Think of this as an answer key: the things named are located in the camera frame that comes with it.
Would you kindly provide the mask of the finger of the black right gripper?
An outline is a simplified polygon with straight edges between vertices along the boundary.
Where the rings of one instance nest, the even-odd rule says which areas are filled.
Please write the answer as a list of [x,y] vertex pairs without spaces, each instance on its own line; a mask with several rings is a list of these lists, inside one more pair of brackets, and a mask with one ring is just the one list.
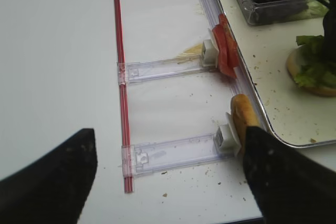
[[328,11],[323,18],[324,39],[322,59],[335,59],[335,0],[328,0]]

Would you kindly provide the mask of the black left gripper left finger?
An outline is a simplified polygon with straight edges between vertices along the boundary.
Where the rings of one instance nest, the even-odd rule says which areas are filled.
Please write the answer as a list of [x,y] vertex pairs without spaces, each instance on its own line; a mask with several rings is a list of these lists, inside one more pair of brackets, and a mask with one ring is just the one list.
[[77,223],[97,172],[94,129],[81,129],[1,180],[1,223]]

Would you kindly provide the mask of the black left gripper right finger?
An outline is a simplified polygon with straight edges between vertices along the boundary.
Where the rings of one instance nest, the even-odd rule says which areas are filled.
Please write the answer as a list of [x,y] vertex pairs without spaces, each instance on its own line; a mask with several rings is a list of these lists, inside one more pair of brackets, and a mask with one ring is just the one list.
[[243,171],[264,223],[335,223],[335,172],[257,126],[246,129]]

